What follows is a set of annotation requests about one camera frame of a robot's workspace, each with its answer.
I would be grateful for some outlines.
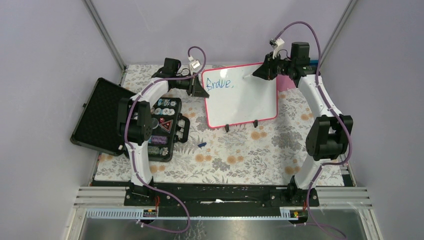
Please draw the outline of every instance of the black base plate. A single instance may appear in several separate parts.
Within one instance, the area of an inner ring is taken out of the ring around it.
[[[165,190],[184,202],[192,217],[272,217],[280,216],[280,207],[303,207],[304,201],[293,203],[286,197],[285,186],[271,185],[221,185],[152,183],[152,187]],[[166,194],[136,186],[127,189],[125,206],[155,206],[155,197],[160,198],[161,217],[185,217],[182,206]],[[312,189],[309,204],[319,206],[315,189]]]

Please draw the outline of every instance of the connector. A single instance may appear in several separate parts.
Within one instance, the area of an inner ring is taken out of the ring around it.
[[[194,71],[195,69],[200,67],[200,61],[197,60],[197,59],[193,59],[193,60],[190,61],[189,65],[190,65],[190,68],[193,69],[193,71]]]
[[[274,47],[275,45],[277,45],[277,43],[274,40],[274,38],[271,38],[271,40],[269,40],[269,45],[271,45],[272,47]]]

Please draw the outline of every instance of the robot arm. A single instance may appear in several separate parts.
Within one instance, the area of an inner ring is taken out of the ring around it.
[[[209,94],[200,85],[198,76],[193,73],[193,70],[200,65],[198,64],[199,61],[190,60],[189,76],[180,77],[177,75],[177,71],[181,66],[181,62],[176,59],[165,58],[163,67],[152,76],[149,84],[142,92],[129,99],[122,98],[119,102],[117,131],[119,136],[128,140],[125,141],[125,147],[129,152],[129,160],[134,170],[131,182],[135,185],[143,186],[141,180],[149,184],[153,178],[149,168],[148,156],[148,140],[152,135],[150,103],[156,103],[159,98],[172,88],[186,90],[187,94],[193,97],[209,97]]]
[[[308,189],[322,164],[336,159],[347,150],[348,138],[334,113],[343,121],[349,134],[353,120],[350,116],[342,115],[328,95],[321,76],[316,76],[317,67],[310,65],[307,42],[293,42],[291,56],[285,59],[275,54],[275,49],[281,49],[284,41],[270,43],[274,52],[265,56],[263,64],[252,75],[264,80],[273,80],[278,74],[289,76],[306,98],[314,116],[314,123],[305,141],[308,156],[301,170],[292,177],[288,185],[295,195],[297,190]]]

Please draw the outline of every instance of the floral fabric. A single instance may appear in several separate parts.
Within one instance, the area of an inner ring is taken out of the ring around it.
[[[130,65],[123,86],[140,92],[160,65]],[[207,65],[206,69],[222,66]],[[297,89],[278,94],[278,116],[253,124],[210,129],[205,101],[172,89],[164,97],[181,98],[181,112],[190,119],[186,143],[177,142],[170,162],[151,161],[155,182],[287,185],[307,156],[305,138],[314,121],[308,103]],[[198,144],[206,143],[199,148]],[[103,153],[96,181],[128,181],[131,164],[124,155]],[[318,179],[321,186],[343,186],[340,168],[327,166]]]

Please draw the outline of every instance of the blue marker writing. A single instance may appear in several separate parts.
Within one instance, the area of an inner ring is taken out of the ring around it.
[[[234,86],[230,84],[231,84],[231,80],[220,79],[216,82],[212,82],[209,78],[206,79],[206,88],[208,92],[209,90],[212,90],[212,89],[233,88]]]

